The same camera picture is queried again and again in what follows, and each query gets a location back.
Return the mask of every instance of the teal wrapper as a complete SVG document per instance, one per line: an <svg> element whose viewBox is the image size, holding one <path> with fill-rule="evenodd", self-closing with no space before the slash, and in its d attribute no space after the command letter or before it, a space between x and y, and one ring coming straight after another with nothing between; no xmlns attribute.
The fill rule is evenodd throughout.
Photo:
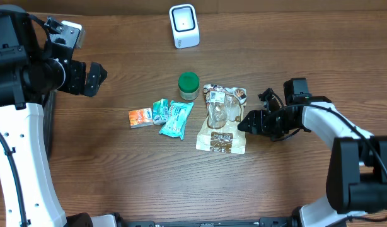
<svg viewBox="0 0 387 227"><path fill-rule="evenodd" d="M157 125L164 124L168 120L168 100L160 99L153 103L153 123Z"/></svg>
<svg viewBox="0 0 387 227"><path fill-rule="evenodd" d="M183 140L185 124L194 103L178 103L171 101L168 111L168 121L160 129L159 133L170 137L179 137Z"/></svg>

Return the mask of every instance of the green lid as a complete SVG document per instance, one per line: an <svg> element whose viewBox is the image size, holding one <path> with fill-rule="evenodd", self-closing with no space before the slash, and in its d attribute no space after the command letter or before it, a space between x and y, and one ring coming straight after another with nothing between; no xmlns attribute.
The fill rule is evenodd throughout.
<svg viewBox="0 0 387 227"><path fill-rule="evenodd" d="M199 77L193 72L183 73L178 80L178 86L182 92L195 92L199 88Z"/></svg>

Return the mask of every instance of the wall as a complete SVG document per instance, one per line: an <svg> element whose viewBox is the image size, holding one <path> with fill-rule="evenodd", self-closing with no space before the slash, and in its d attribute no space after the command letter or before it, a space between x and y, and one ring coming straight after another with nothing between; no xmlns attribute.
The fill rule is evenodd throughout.
<svg viewBox="0 0 387 227"><path fill-rule="evenodd" d="M197 13L387 10L387 0L0 0L28 12L67 15L167 14L181 3L193 4Z"/></svg>

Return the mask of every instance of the brown label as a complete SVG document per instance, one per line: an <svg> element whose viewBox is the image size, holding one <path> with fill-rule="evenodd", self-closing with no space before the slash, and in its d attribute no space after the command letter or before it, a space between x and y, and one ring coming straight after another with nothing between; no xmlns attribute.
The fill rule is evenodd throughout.
<svg viewBox="0 0 387 227"><path fill-rule="evenodd" d="M233 145L233 133L212 132L211 151L231 153Z"/></svg>

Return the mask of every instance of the snack package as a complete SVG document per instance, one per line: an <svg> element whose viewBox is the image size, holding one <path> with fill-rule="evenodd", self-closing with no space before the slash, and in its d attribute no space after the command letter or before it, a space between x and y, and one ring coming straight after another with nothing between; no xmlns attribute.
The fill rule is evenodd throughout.
<svg viewBox="0 0 387 227"><path fill-rule="evenodd" d="M196 149L223 153L245 153L245 132L237 129L246 105L244 88L204 86L207 117L198 133Z"/></svg>
<svg viewBox="0 0 387 227"><path fill-rule="evenodd" d="M170 137L180 137L183 140L185 124L194 103L178 103L171 101L168 111L168 121L160 129L159 133Z"/></svg>
<svg viewBox="0 0 387 227"><path fill-rule="evenodd" d="M131 128L153 125L153 115L151 108L129 111L129 121Z"/></svg>
<svg viewBox="0 0 387 227"><path fill-rule="evenodd" d="M168 120L168 100L160 99L153 103L153 123L160 125Z"/></svg>

